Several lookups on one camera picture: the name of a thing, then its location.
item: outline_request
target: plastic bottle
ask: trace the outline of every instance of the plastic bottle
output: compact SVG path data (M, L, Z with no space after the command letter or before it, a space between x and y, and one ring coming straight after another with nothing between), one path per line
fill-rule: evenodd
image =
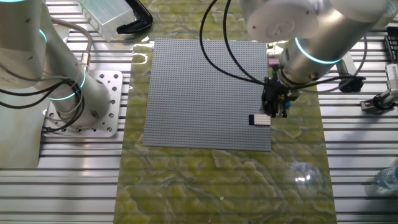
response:
M398 167L382 170L376 176L376 182L384 190L398 190Z
M398 15L398 1L389 0L387 12L383 15L380 21L374 26L375 29L384 29L388 24Z

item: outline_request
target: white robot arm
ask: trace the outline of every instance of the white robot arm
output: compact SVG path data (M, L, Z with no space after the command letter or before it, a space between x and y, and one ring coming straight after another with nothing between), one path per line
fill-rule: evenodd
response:
M387 11L387 0L241 0L248 32L256 40L289 40L277 76L266 80L263 109L286 116L284 105L317 81Z
M110 104L108 89L88 72L87 64L77 60L55 31L43 1L0 0L0 89L33 86L40 91L71 80L85 100L73 126L83 128L101 119ZM65 123L71 116L62 111L71 111L81 103L75 94L70 86L61 85L48 97Z

